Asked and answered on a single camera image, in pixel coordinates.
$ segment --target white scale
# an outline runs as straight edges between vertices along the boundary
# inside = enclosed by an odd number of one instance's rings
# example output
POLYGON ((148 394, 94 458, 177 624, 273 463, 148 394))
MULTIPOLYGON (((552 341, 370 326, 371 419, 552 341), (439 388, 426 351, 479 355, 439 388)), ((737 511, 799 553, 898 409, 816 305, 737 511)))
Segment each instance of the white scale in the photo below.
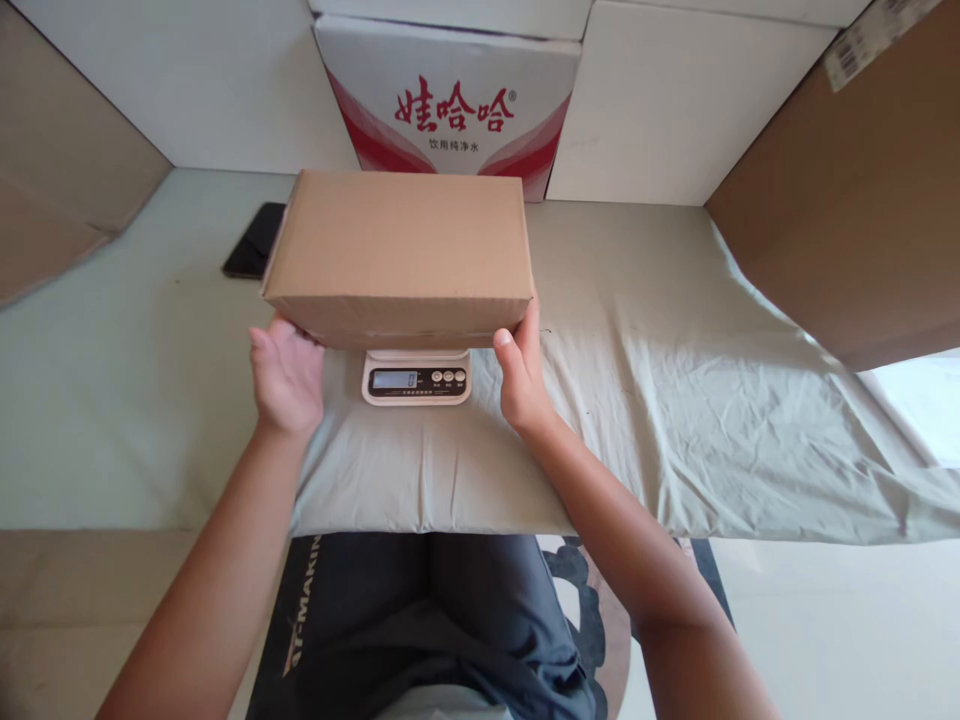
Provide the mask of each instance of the white scale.
POLYGON ((470 389, 469 350, 368 350, 363 363, 371 405, 459 405, 470 389))

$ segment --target black phone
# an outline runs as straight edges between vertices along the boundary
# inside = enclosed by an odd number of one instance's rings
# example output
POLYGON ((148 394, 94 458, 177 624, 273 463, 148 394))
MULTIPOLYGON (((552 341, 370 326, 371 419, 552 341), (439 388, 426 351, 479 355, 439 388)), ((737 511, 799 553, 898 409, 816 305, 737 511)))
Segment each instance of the black phone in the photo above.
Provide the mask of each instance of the black phone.
POLYGON ((264 203, 220 270, 227 277, 260 280, 283 222, 284 203, 264 203))

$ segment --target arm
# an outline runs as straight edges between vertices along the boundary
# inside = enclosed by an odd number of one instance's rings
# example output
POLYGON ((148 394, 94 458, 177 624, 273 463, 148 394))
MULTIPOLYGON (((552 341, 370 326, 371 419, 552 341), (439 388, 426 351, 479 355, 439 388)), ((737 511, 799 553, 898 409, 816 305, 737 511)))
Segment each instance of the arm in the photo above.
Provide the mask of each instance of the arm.
POLYGON ((673 539, 554 411, 536 298, 516 338, 498 330, 501 409, 560 495, 590 556, 636 623, 660 718, 776 718, 710 588, 673 539))
POLYGON ((223 718, 269 608, 300 465, 323 418, 323 348, 251 329, 260 417, 210 520, 97 717, 223 718))

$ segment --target hand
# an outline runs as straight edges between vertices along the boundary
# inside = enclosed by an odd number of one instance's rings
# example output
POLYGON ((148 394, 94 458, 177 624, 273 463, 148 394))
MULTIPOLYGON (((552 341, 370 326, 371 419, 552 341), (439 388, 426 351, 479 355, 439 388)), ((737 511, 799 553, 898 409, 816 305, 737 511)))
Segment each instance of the hand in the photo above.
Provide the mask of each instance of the hand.
POLYGON ((500 410, 521 435, 538 430, 554 416, 540 365, 540 300, 534 295, 517 334, 500 328, 493 349, 503 368, 500 410))
POLYGON ((266 330, 250 328, 253 392, 260 422, 292 434, 313 434, 323 420, 325 348, 280 315, 266 330))

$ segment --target cardboard box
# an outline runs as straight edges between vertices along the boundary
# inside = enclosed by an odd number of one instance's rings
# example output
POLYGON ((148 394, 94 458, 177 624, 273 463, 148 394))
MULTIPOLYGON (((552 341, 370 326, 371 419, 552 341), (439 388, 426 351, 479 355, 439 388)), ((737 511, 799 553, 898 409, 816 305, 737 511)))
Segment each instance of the cardboard box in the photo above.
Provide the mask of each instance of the cardboard box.
POLYGON ((707 210, 746 277, 849 369, 958 347, 960 0, 876 3, 825 63, 707 210))
POLYGON ((0 2, 0 306, 116 238, 171 166, 0 2))
POLYGON ((333 15, 314 31, 361 168, 519 177, 543 199, 580 43, 333 15))
POLYGON ((490 347, 533 297, 521 183, 304 170, 262 295, 328 347, 490 347))

